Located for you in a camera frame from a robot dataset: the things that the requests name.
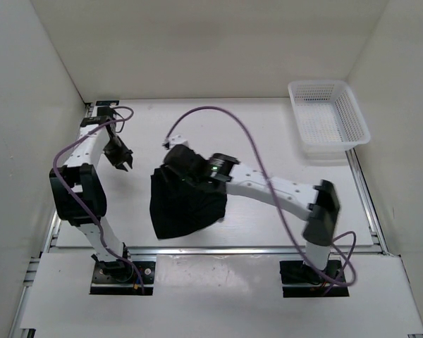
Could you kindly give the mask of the black shorts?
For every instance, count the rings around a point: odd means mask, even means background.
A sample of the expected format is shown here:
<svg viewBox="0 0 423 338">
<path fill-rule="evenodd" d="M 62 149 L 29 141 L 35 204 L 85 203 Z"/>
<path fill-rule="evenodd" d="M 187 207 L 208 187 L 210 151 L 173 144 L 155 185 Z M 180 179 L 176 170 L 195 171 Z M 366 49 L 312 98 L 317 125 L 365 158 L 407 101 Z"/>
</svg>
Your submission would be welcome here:
<svg viewBox="0 0 423 338">
<path fill-rule="evenodd" d="M 227 196 L 207 193 L 182 181 L 170 170 L 151 175 L 149 214 L 157 239 L 184 237 L 225 217 Z"/>
</svg>

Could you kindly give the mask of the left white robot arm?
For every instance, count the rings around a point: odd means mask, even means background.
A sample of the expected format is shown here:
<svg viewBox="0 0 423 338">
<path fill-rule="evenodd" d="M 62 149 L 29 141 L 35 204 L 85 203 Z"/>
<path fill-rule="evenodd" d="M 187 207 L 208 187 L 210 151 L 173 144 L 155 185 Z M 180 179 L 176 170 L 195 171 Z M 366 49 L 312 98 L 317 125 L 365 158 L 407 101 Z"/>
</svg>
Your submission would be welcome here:
<svg viewBox="0 0 423 338">
<path fill-rule="evenodd" d="M 82 120 L 80 138 L 67 147 L 72 154 L 61 166 L 58 161 L 67 150 L 56 155 L 49 181 L 58 216 L 84 234 L 95 250 L 96 266 L 104 275 L 127 282 L 135 274 L 134 265 L 126 245 L 105 218 L 106 194 L 96 166 L 105 155 L 114 168 L 127 171 L 133 167 L 133 152 L 116 131 L 116 124 L 126 119 L 112 108 L 104 110 Z"/>
</svg>

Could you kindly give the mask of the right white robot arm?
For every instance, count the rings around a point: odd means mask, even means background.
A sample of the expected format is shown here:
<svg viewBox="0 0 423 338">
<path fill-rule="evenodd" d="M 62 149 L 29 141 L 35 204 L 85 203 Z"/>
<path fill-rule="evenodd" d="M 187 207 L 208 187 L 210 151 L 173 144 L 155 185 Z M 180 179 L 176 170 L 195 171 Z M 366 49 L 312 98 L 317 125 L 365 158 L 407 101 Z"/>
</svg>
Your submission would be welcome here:
<svg viewBox="0 0 423 338">
<path fill-rule="evenodd" d="M 274 206 L 291 242 L 297 245 L 284 212 L 305 222 L 302 237 L 305 250 L 302 272 L 310 281 L 326 277 L 341 205 L 332 182 L 322 180 L 318 185 L 300 184 L 279 177 L 268 177 L 238 159 L 214 154 L 207 160 L 201 156 L 188 166 L 182 180 L 204 192 L 219 192 L 241 196 Z"/>
</svg>

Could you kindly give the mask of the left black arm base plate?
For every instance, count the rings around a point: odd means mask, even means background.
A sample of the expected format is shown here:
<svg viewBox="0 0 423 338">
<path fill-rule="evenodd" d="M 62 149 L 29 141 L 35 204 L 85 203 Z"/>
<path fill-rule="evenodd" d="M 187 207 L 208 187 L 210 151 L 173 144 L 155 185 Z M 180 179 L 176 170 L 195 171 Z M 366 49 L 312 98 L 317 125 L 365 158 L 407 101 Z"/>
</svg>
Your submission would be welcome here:
<svg viewBox="0 0 423 338">
<path fill-rule="evenodd" d="M 119 296 L 151 296 L 154 291 L 156 272 L 155 261 L 133 261 L 139 273 L 117 260 L 103 262 L 92 255 L 94 270 L 92 272 L 91 295 L 119 295 Z"/>
</svg>

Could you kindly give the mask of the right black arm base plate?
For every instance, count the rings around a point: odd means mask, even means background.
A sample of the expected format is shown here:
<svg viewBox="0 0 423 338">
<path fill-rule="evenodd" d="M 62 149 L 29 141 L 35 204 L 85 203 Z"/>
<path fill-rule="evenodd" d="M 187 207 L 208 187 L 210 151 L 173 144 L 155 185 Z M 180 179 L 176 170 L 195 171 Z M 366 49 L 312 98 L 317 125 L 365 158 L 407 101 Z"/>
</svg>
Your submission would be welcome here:
<svg viewBox="0 0 423 338">
<path fill-rule="evenodd" d="M 303 261 L 280 261 L 283 298 L 343 298 L 349 297 L 347 287 L 333 285 L 316 274 Z"/>
</svg>

